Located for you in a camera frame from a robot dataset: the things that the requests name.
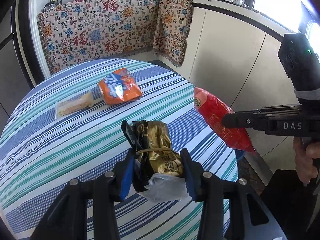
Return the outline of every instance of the black pants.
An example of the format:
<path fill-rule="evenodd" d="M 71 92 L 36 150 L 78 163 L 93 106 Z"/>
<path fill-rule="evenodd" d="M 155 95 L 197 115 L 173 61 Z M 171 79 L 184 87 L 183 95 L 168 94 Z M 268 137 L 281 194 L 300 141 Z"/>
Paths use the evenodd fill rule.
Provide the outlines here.
<path fill-rule="evenodd" d="M 320 215 L 308 229 L 316 196 L 308 193 L 296 171 L 277 170 L 260 195 L 288 240 L 320 239 Z"/>

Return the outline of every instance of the human hand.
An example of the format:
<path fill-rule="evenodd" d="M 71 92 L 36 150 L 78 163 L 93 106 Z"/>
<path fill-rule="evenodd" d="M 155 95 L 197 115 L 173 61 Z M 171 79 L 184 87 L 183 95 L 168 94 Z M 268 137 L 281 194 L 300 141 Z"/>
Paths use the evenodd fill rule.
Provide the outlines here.
<path fill-rule="evenodd" d="M 318 176 L 316 167 L 312 165 L 312 159 L 320 158 L 320 142 L 311 143 L 304 150 L 300 138 L 294 137 L 293 149 L 296 152 L 294 161 L 298 177 L 303 183 L 309 183 L 311 179 Z"/>

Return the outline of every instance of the tablecloth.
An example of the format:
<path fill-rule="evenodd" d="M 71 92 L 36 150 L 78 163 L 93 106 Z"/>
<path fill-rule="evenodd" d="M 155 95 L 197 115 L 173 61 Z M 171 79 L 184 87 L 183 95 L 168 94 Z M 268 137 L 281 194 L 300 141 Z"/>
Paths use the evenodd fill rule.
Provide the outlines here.
<path fill-rule="evenodd" d="M 139 101 L 107 106 L 97 83 L 126 67 L 143 92 Z M 172 148 L 187 148 L 193 160 L 220 178 L 236 181 L 234 150 L 208 127 L 193 106 L 193 85 L 165 68 L 128 59 L 96 60 L 65 69 L 35 87 L 10 116 L 0 139 L 0 204 L 18 239 L 28 239 L 60 190 L 72 178 L 81 181 L 111 171 L 129 149 L 123 119 L 166 122 Z M 58 101 L 91 90 L 93 108 L 54 119 Z M 190 197 L 154 204 L 131 187 L 115 203 L 122 239 L 196 239 L 202 203 Z M 88 239 L 93 239 L 92 201 L 88 203 Z M 224 202 L 224 229 L 229 224 Z"/>

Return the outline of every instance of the blue gripper pad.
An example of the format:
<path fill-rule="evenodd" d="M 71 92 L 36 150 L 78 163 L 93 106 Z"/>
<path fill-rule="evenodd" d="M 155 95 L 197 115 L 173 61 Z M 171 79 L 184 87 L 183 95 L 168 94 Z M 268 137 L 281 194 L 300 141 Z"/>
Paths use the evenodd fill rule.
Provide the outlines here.
<path fill-rule="evenodd" d="M 201 176 L 204 172 L 202 165 L 192 161 L 187 149 L 180 151 L 184 169 L 187 191 L 194 202 L 204 201 L 205 194 L 201 185 Z"/>
<path fill-rule="evenodd" d="M 133 178 L 134 156 L 135 151 L 130 148 L 126 158 L 123 161 L 117 162 L 113 168 L 113 173 L 116 175 L 116 198 L 119 202 L 124 201 L 125 197 L 129 194 Z"/>

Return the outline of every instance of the table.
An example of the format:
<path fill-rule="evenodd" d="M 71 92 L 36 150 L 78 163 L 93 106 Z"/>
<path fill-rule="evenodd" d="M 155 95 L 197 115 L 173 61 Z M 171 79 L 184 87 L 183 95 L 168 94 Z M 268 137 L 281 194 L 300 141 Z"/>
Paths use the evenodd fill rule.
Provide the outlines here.
<path fill-rule="evenodd" d="M 97 83 L 126 67 L 143 92 L 139 101 L 107 106 Z M 208 127 L 193 106 L 193 85 L 151 63 L 95 60 L 69 67 L 35 87 L 10 116 L 0 139 L 0 204 L 18 239 L 28 239 L 60 190 L 72 178 L 95 179 L 124 159 L 129 143 L 120 125 L 126 119 L 161 120 L 172 148 L 187 148 L 193 160 L 222 179 L 238 178 L 234 150 Z M 58 101 L 91 90 L 93 108 L 54 119 Z M 154 204 L 135 193 L 116 203 L 122 239 L 196 239 L 202 203 L 191 198 Z M 92 201 L 88 239 L 93 239 Z M 228 202 L 224 222 L 229 224 Z"/>

